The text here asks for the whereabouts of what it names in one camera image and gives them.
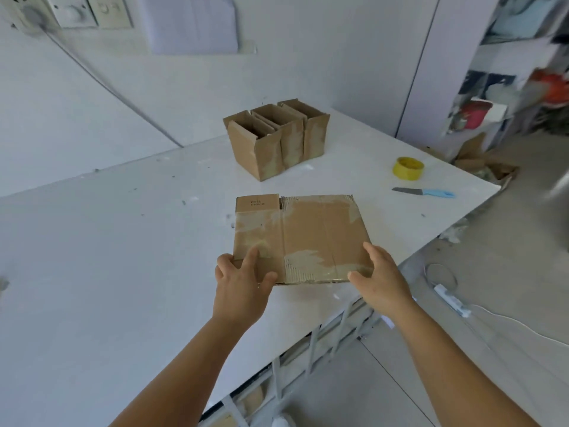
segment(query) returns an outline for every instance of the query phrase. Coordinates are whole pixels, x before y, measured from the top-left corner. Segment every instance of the paper on wall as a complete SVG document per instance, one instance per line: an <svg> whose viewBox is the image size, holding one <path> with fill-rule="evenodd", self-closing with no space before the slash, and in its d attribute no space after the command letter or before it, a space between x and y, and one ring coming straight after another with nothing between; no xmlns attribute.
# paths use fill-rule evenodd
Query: paper on wall
<svg viewBox="0 0 569 427"><path fill-rule="evenodd" d="M153 54L238 51L232 0L139 0L139 6Z"/></svg>

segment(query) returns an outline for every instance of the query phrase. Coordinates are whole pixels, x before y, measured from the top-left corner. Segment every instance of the gray floor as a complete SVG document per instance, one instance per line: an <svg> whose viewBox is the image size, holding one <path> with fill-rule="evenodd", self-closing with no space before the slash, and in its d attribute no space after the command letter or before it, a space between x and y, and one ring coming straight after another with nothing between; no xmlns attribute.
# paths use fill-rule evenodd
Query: gray floor
<svg viewBox="0 0 569 427"><path fill-rule="evenodd" d="M533 135L500 151L522 167L518 179L466 231L435 241L428 261L447 265L458 297L513 316L569 342L569 138ZM569 349L473 307L461 319L420 278L418 303L473 361L544 427L569 425ZM381 323L293 395L299 427L439 425L401 335Z"/></svg>

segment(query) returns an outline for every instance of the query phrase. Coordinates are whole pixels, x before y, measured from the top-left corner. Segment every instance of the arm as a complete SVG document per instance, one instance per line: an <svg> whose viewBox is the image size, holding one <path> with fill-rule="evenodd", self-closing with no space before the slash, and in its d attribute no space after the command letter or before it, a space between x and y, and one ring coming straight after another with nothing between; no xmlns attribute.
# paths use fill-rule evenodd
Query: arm
<svg viewBox="0 0 569 427"><path fill-rule="evenodd" d="M401 331L441 425L539 427L416 304L388 252L370 243L364 248L373 261L373 275L351 272L348 278Z"/></svg>
<svg viewBox="0 0 569 427"><path fill-rule="evenodd" d="M276 273L257 283L252 248L240 269L232 256L217 259L212 318L111 423L111 427L195 426L229 353L267 306Z"/></svg>

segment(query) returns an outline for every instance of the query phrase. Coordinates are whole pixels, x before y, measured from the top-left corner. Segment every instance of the white table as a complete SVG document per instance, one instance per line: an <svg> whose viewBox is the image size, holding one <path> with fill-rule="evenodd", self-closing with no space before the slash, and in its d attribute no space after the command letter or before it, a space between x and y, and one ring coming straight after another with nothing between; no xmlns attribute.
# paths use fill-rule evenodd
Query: white table
<svg viewBox="0 0 569 427"><path fill-rule="evenodd" d="M424 162L419 181L392 175L404 155ZM233 247L236 196L352 193L372 241L400 263L496 190L333 111L325 155L263 183L235 163L223 136L4 197L0 425L110 423L210 318L215 260ZM355 295L348 283L276 287L210 403Z"/></svg>

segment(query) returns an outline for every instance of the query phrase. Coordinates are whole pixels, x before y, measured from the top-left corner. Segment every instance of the packing tape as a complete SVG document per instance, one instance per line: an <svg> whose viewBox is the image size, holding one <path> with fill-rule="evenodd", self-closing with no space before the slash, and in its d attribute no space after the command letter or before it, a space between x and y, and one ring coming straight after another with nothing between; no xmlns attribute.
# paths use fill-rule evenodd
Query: packing tape
<svg viewBox="0 0 569 427"><path fill-rule="evenodd" d="M393 166L393 174L397 178L415 181L421 178L425 165L413 157L399 157Z"/></svg>

